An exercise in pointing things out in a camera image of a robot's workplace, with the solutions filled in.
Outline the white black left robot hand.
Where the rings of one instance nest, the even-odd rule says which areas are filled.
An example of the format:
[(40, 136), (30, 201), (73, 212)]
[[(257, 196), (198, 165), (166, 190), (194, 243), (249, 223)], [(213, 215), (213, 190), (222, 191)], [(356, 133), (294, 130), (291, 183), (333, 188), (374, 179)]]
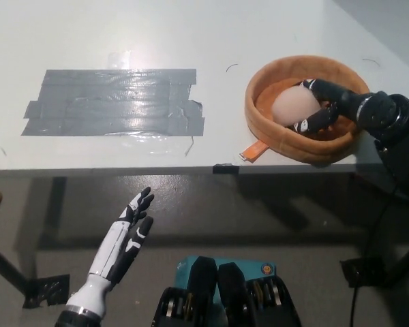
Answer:
[(85, 284), (70, 297), (66, 309), (102, 320), (106, 314), (106, 295), (120, 283), (132, 265), (153, 225), (148, 216), (154, 195), (146, 187), (138, 193), (105, 235)]

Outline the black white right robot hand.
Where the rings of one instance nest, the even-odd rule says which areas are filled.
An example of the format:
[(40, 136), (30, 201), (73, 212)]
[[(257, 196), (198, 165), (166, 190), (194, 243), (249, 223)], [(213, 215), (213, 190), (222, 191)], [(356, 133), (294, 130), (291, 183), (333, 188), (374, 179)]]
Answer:
[(339, 116), (355, 122), (357, 112), (373, 93), (359, 94), (323, 79), (306, 79), (296, 86), (307, 89), (320, 105), (320, 110), (302, 121), (289, 125), (288, 128), (298, 134), (314, 134), (328, 129)]

